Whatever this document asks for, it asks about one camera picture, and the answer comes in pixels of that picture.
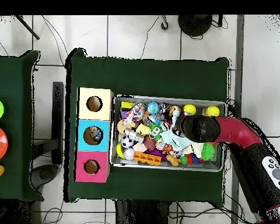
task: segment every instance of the round hole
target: round hole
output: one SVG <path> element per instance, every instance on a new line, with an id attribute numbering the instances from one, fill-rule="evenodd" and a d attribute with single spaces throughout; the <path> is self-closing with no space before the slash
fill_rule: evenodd
<path id="1" fill-rule="evenodd" d="M 100 97 L 91 96 L 88 98 L 86 105 L 89 111 L 97 112 L 102 109 L 103 102 Z"/>
<path id="2" fill-rule="evenodd" d="M 89 145 L 98 145 L 103 140 L 103 131 L 96 126 L 90 126 L 84 130 L 84 141 Z"/>
<path id="3" fill-rule="evenodd" d="M 96 160 L 88 160 L 84 164 L 84 170 L 89 174 L 96 174 L 99 171 L 100 166 Z"/>

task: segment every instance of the stuffed animal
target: stuffed animal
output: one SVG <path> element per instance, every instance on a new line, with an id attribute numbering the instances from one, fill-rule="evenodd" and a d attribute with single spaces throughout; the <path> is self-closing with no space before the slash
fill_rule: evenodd
<path id="1" fill-rule="evenodd" d="M 181 162 L 180 159 L 174 158 L 172 155 L 167 155 L 166 159 L 171 163 L 172 166 L 177 167 Z"/>

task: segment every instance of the dark green tablecloth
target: dark green tablecloth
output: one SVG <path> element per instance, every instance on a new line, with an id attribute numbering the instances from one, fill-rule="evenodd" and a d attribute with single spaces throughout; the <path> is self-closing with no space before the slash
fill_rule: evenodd
<path id="1" fill-rule="evenodd" d="M 111 167 L 107 183 L 77 183 L 72 178 L 77 87 L 111 89 L 115 95 L 225 102 L 229 67 L 226 58 L 215 62 L 86 58 L 80 48 L 70 53 L 66 67 L 66 129 L 70 132 L 66 132 L 69 143 L 65 145 L 65 153 L 69 151 L 69 167 L 65 168 L 69 174 L 69 181 L 65 179 L 65 199 L 68 196 L 70 201 L 78 197 L 212 201 L 221 206 L 222 171 L 214 173 Z"/>
<path id="2" fill-rule="evenodd" d="M 8 138 L 8 150 L 0 159 L 5 168 L 0 177 L 0 198 L 40 200 L 29 184 L 32 160 L 32 68 L 38 51 L 23 56 L 0 57 L 0 101 L 5 113 L 0 128 Z"/>

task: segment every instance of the orange toy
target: orange toy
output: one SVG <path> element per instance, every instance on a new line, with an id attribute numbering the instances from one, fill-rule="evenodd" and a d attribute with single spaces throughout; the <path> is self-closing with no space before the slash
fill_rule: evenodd
<path id="1" fill-rule="evenodd" d="M 135 152 L 133 159 L 136 160 L 137 162 L 148 163 L 150 165 L 158 166 L 158 165 L 161 164 L 161 157 L 160 156 L 143 154 L 141 152 Z"/>

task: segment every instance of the spiky green ball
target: spiky green ball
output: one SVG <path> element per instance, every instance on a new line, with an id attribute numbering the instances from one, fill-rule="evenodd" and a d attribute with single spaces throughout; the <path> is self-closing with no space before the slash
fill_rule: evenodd
<path id="1" fill-rule="evenodd" d="M 202 160 L 211 160 L 215 155 L 215 148 L 210 143 L 206 142 L 203 144 L 203 148 L 201 151 L 201 159 Z"/>

